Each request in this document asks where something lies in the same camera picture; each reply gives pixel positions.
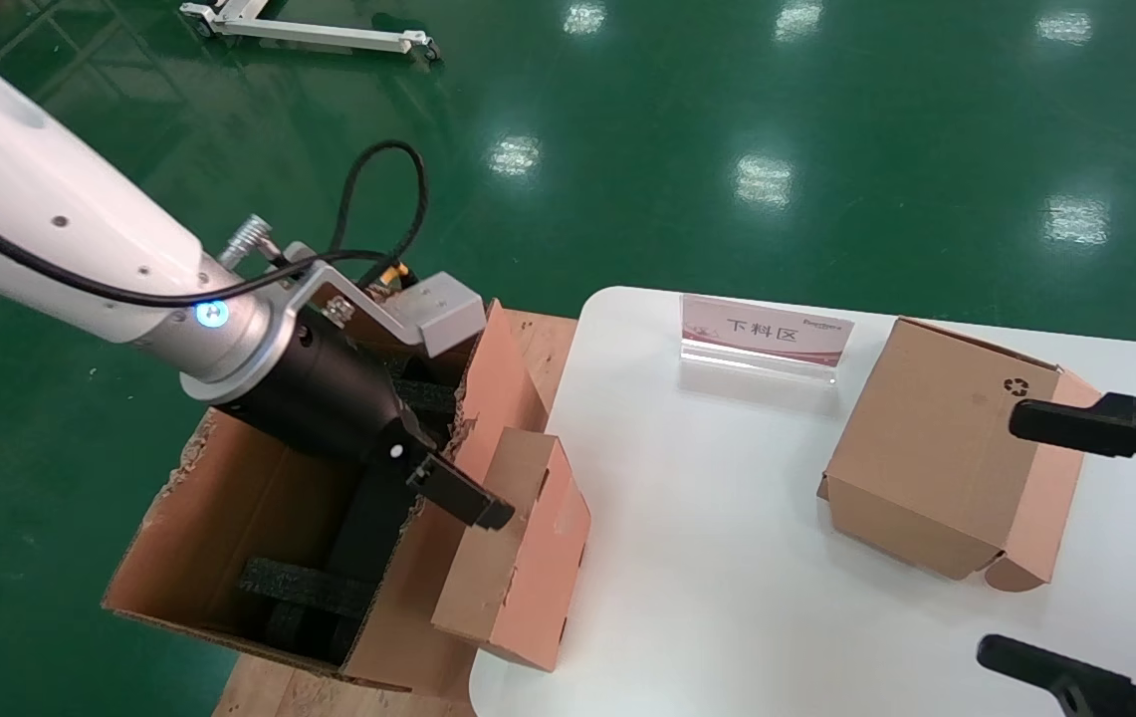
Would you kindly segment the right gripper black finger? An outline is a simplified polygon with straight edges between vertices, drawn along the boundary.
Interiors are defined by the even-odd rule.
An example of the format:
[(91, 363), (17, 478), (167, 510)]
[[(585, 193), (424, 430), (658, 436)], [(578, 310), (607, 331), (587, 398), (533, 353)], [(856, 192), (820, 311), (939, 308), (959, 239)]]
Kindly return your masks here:
[(1136, 397), (1105, 393), (1086, 407), (1024, 399), (1014, 405), (1009, 431), (1031, 443), (1104, 457), (1136, 457)]
[(1012, 637), (979, 640), (977, 662), (1009, 680), (1049, 691), (1064, 716), (1136, 716), (1136, 682)]

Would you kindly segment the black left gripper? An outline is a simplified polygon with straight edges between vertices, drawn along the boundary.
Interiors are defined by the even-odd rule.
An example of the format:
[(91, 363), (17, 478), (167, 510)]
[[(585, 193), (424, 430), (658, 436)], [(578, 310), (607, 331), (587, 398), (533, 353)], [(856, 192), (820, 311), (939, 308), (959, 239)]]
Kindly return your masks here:
[(443, 455), (399, 395), (389, 367), (312, 308), (296, 314), (284, 353), (223, 411), (304, 455), (364, 467), (469, 527), (504, 528), (513, 505)]

